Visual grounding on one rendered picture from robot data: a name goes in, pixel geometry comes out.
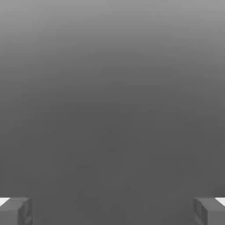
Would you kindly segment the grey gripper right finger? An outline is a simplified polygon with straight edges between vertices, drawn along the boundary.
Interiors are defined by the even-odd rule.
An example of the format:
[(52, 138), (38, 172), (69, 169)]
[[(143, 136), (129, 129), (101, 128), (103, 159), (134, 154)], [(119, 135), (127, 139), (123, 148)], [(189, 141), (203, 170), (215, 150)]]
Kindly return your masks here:
[(225, 197), (193, 199), (194, 225), (225, 225)]

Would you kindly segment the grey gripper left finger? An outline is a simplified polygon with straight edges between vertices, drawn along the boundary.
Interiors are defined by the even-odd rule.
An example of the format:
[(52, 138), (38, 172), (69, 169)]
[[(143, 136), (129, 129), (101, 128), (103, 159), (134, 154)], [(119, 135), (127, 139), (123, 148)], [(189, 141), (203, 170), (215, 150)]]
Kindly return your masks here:
[(33, 225), (32, 199), (0, 197), (0, 225)]

